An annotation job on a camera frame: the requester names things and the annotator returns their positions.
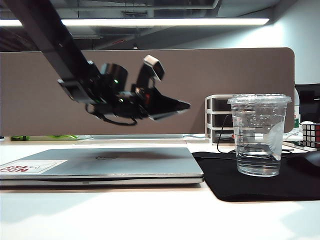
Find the green object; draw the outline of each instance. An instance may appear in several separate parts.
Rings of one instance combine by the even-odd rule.
[[[294,127],[298,128],[299,127],[299,118],[294,119]]]
[[[12,136],[11,141],[28,141],[30,136]]]
[[[78,137],[76,135],[51,135],[48,136],[54,139],[62,139],[62,138],[72,138],[72,139],[77,139]]]
[[[63,139],[63,138],[77,139],[78,138],[78,136],[76,136],[76,135],[50,135],[48,137],[53,138],[53,139]],[[30,138],[32,138],[32,137],[30,137],[30,136],[12,136],[11,141],[29,141]]]

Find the rubik's cube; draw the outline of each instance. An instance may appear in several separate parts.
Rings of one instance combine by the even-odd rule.
[[[304,124],[303,130],[303,145],[311,148],[320,148],[320,123]]]

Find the cup lid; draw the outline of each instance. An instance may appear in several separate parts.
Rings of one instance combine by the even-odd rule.
[[[291,103],[291,97],[284,94],[234,94],[228,99],[228,104],[254,103]]]

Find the ceiling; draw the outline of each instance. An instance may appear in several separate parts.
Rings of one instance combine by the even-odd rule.
[[[281,0],[51,0],[63,19],[272,17]],[[15,16],[0,0],[0,19]],[[68,27],[81,50],[163,49],[235,27]],[[0,27],[0,52],[38,51],[21,26]]]

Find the wall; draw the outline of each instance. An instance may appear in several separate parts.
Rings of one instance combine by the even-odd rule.
[[[170,48],[289,47],[295,53],[295,83],[320,83],[319,10],[320,0],[299,0],[274,24],[227,32]]]

